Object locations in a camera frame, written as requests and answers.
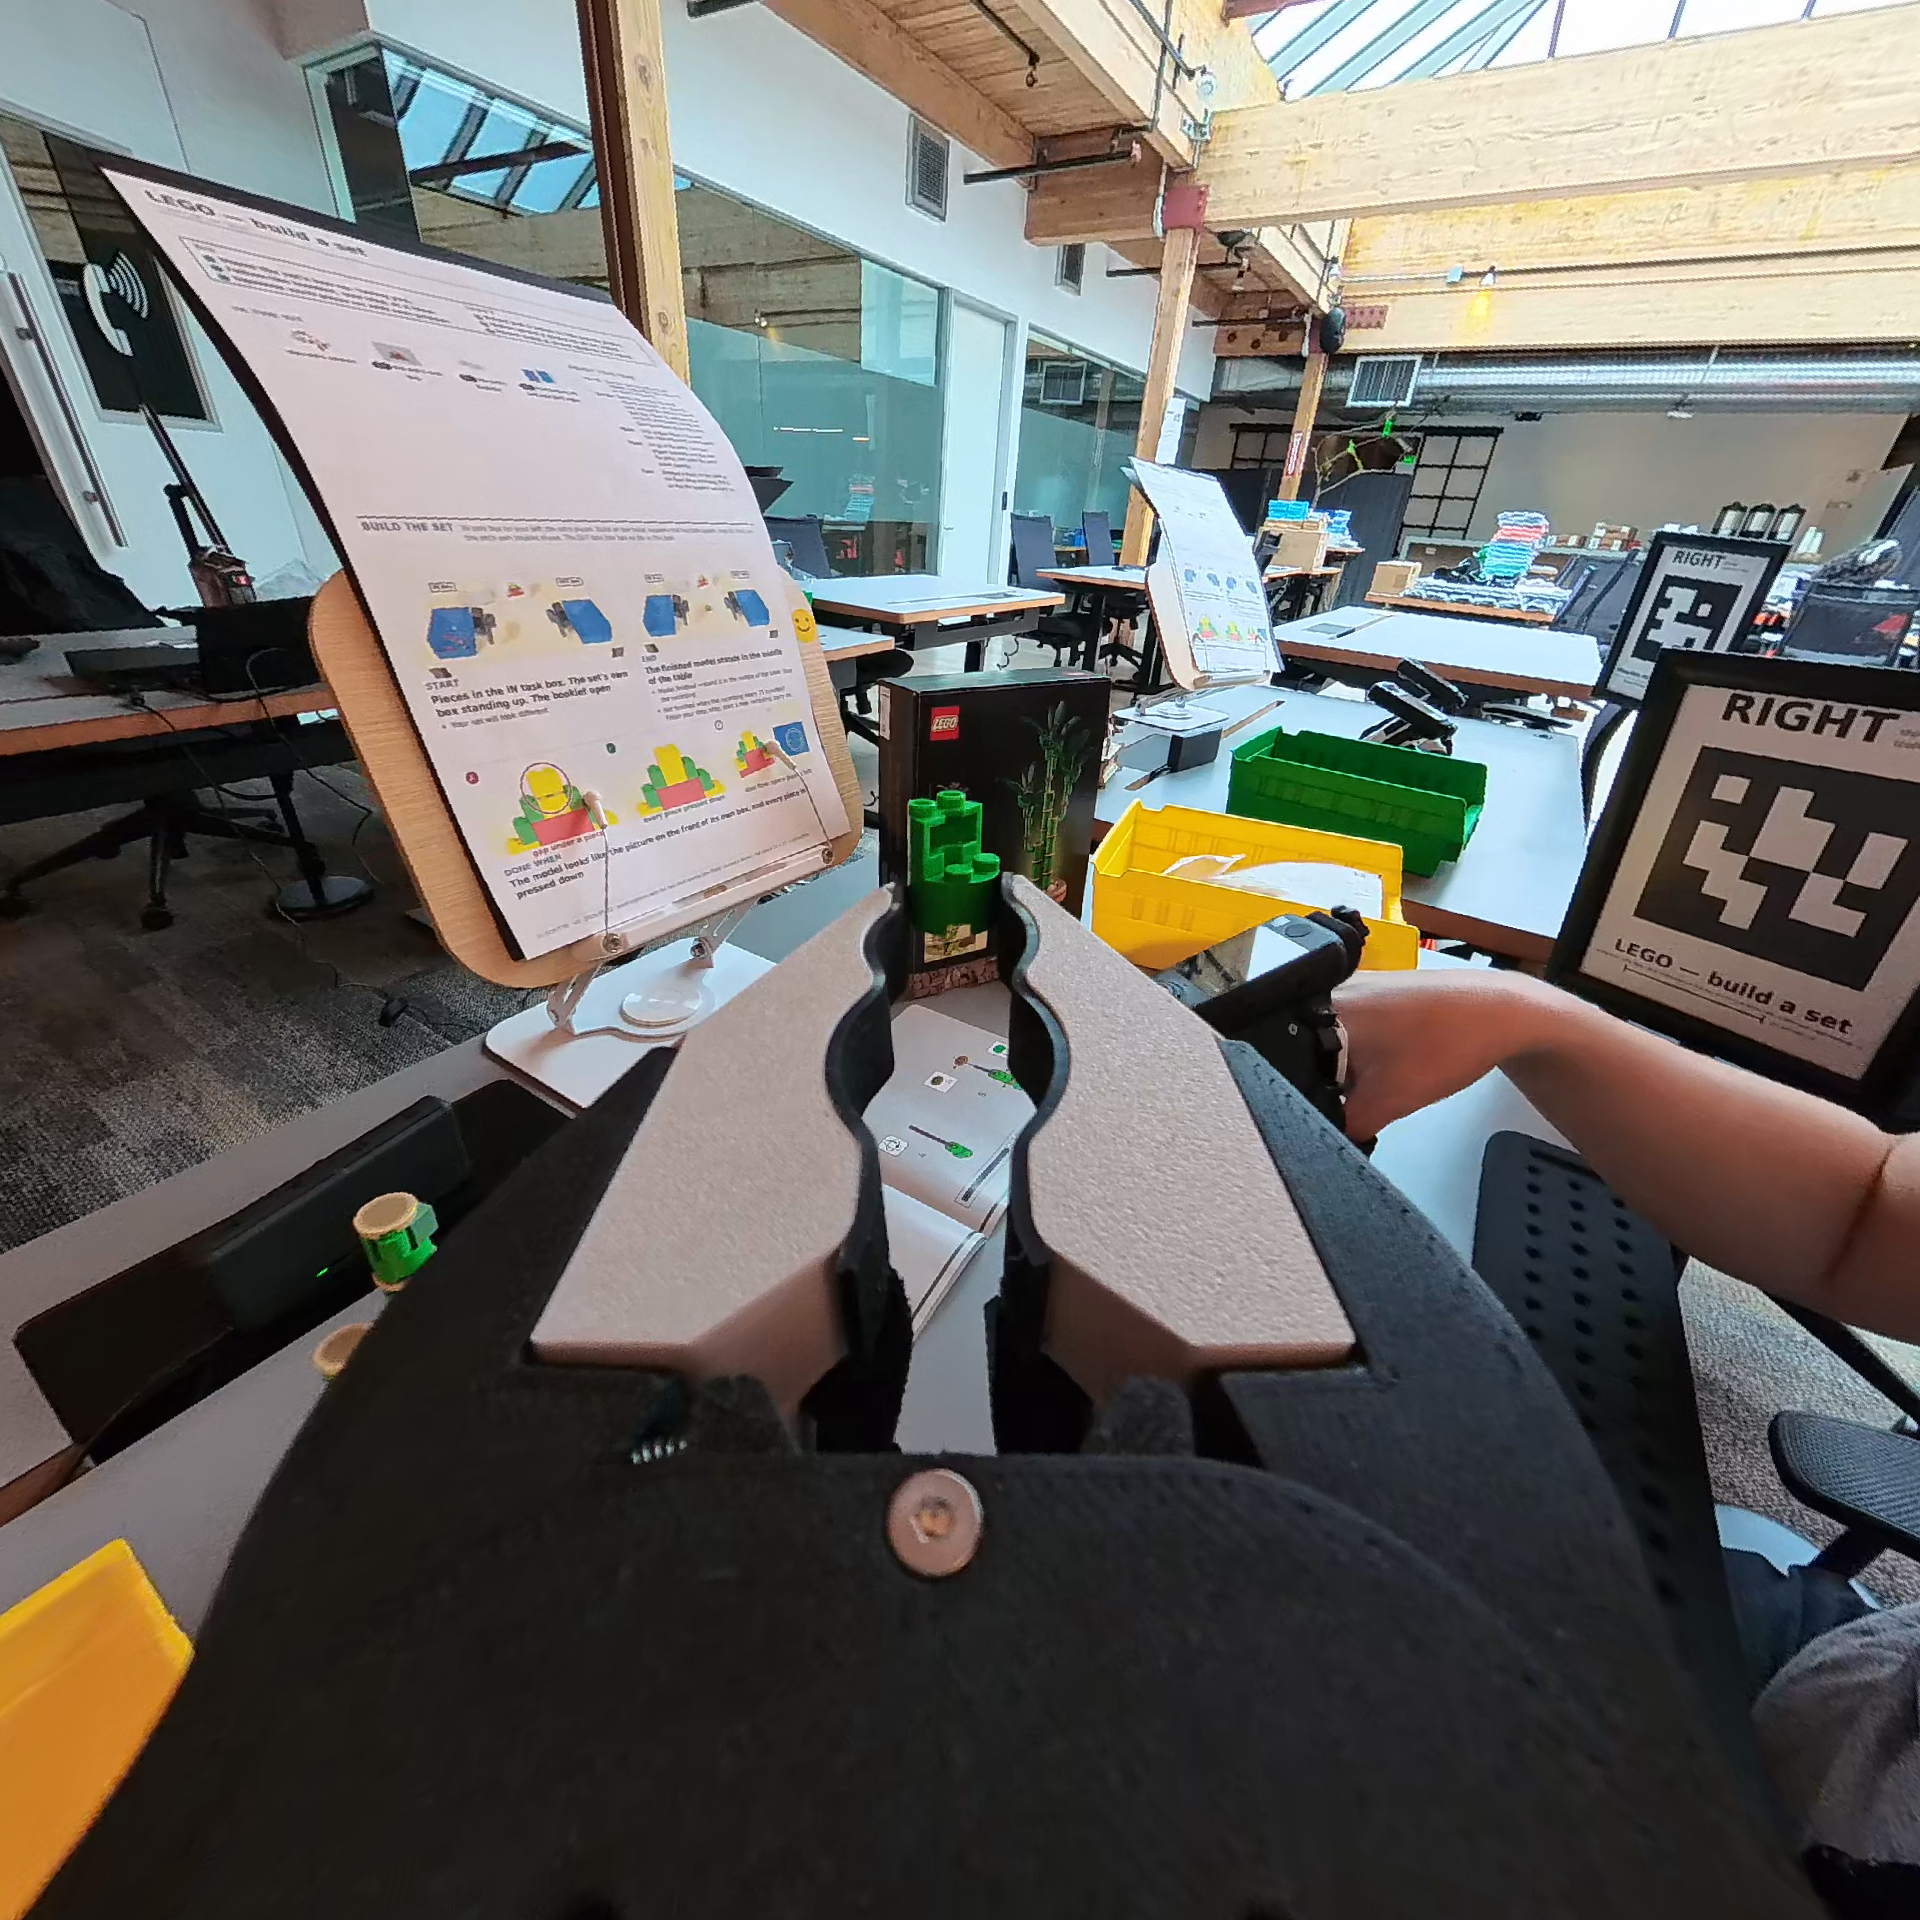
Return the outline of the black bamboo set box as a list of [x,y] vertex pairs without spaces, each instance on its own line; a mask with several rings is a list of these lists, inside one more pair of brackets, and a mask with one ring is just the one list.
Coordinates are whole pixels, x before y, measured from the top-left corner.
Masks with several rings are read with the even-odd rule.
[[[906,677],[879,698],[879,875],[906,893],[906,807],[943,788],[983,803],[983,842],[1001,883],[1032,881],[1070,915],[1086,906],[1110,692],[1081,670]],[[994,930],[971,961],[919,971],[908,919],[906,996],[996,977]]]

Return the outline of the white instruction booklet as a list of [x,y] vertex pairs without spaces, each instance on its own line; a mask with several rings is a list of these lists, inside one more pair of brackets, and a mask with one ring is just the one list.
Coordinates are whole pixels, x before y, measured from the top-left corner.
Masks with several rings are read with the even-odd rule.
[[1015,1143],[1036,1106],[1007,1039],[933,1002],[897,1011],[893,1056],[864,1121],[876,1140],[893,1267],[920,1334],[998,1229]]

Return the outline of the black and white marker sign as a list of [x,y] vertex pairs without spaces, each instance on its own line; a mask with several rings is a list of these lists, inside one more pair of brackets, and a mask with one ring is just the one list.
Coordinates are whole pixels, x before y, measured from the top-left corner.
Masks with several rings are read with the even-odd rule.
[[1549,979],[1913,1132],[1916,672],[1669,649]]

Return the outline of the neighbouring grey desk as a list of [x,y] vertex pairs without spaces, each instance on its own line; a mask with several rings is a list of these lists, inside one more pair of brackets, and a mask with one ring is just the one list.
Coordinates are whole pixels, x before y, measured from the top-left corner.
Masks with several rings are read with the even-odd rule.
[[[1358,688],[1385,680],[1401,659],[1417,659],[1469,694],[1583,703],[1600,674],[1592,636],[1437,614],[1385,614],[1368,623],[1355,612],[1329,614],[1284,627],[1281,646],[1290,666],[1322,666]],[[1357,738],[1381,720],[1378,707],[1347,694],[1268,683],[1229,686],[1206,694],[1204,703],[1232,720],[1212,763],[1155,778],[1120,767],[1097,802],[1097,836],[1133,803],[1224,811],[1232,749],[1265,730]],[[1405,881],[1405,913],[1430,938],[1540,971],[1586,856],[1581,733],[1464,715],[1454,751],[1488,770],[1482,820],[1456,862]]]

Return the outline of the small black box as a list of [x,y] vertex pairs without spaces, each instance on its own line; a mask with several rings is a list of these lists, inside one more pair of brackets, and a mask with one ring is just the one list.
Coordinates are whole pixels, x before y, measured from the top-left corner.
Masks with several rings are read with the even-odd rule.
[[1127,707],[1114,713],[1117,766],[1146,775],[1178,773],[1219,757],[1230,720],[1217,707]]

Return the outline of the black mesh office chair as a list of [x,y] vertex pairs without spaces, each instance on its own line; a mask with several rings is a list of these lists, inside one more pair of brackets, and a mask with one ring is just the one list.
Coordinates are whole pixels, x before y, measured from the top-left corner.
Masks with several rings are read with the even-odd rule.
[[[1571,1147],[1503,1130],[1482,1157],[1473,1264],[1597,1447],[1683,1666],[1753,1700],[1763,1666],[1727,1582],[1679,1249]],[[1796,1600],[1836,1598],[1889,1551],[1916,1560],[1914,1431],[1787,1407],[1769,1445],[1787,1490],[1843,1525],[1776,1576]]]

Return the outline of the printed instruction sheet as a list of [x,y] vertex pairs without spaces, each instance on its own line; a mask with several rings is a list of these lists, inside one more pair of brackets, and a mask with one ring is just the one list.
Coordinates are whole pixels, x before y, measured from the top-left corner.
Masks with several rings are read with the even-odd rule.
[[99,166],[345,564],[384,664],[324,676],[422,891],[473,879],[541,961],[832,862],[802,593],[726,433],[615,303]]

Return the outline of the phone symbol sign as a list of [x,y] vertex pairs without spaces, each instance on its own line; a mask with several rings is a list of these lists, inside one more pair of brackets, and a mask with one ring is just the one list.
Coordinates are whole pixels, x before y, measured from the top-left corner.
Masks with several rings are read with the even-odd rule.
[[103,411],[131,418],[147,403],[166,420],[213,418],[150,255],[113,245],[105,259],[51,259],[51,276]]

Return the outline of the wooden document stand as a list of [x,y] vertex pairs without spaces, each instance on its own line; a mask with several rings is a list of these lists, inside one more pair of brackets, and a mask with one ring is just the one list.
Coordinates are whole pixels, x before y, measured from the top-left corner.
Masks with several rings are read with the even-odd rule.
[[603,907],[584,935],[541,958],[516,958],[348,572],[338,570],[317,593],[308,642],[442,947],[479,977],[542,996],[541,1009],[487,1033],[487,1054],[570,1112],[608,1091],[645,1052],[682,1044],[771,968],[728,945],[760,899],[859,849],[864,820],[848,732],[826,647],[807,639],[808,760],[830,770],[847,809],[830,847],[765,860],[728,883],[709,881],[648,919],[618,919]]

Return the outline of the green bamboo brick model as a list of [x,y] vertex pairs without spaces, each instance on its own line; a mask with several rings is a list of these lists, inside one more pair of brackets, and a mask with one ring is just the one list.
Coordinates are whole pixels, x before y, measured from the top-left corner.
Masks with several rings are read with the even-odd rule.
[[[351,1223],[373,1284],[386,1296],[407,1290],[436,1251],[439,1213],[413,1192],[394,1189],[366,1199],[354,1210]],[[329,1330],[311,1354],[321,1378],[337,1379],[370,1332],[370,1320]]]

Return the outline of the black desk pad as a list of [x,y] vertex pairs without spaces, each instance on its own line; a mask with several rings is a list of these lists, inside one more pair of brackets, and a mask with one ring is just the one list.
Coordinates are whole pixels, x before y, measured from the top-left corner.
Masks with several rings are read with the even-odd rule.
[[[460,1124],[473,1170],[434,1205],[439,1240],[566,1121],[561,1109],[508,1080],[446,1101]],[[235,1328],[211,1288],[187,1267],[183,1249],[241,1210],[44,1307],[13,1334],[17,1354],[71,1444],[88,1444],[100,1458],[122,1451],[298,1336],[377,1293],[373,1282],[351,1299],[326,1302],[267,1330]]]

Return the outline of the black rectangular device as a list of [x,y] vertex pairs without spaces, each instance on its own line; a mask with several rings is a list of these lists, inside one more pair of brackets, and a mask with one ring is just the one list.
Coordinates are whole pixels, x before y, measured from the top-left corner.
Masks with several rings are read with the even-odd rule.
[[388,1194],[422,1210],[473,1171],[455,1106],[425,1096],[184,1244],[183,1262],[239,1332],[373,1288],[357,1213]]

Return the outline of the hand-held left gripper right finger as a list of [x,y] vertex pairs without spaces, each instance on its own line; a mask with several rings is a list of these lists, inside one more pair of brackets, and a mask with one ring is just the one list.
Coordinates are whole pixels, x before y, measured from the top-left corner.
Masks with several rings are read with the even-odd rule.
[[1357,1334],[1212,1025],[1023,875],[996,1395],[1347,1364]]

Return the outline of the person's grey trouser leg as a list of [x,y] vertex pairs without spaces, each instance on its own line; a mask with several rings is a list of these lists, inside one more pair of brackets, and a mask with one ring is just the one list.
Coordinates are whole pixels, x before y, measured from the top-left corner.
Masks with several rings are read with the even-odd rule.
[[1836,1915],[1919,1914],[1919,1603],[1723,1551],[1750,1719],[1789,1840]]

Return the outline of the green brick assembly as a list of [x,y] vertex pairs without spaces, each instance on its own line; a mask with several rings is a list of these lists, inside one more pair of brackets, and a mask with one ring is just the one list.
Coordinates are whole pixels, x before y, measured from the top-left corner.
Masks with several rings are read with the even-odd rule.
[[919,971],[971,961],[990,947],[1002,865],[987,847],[985,809],[958,785],[908,800],[906,895]]

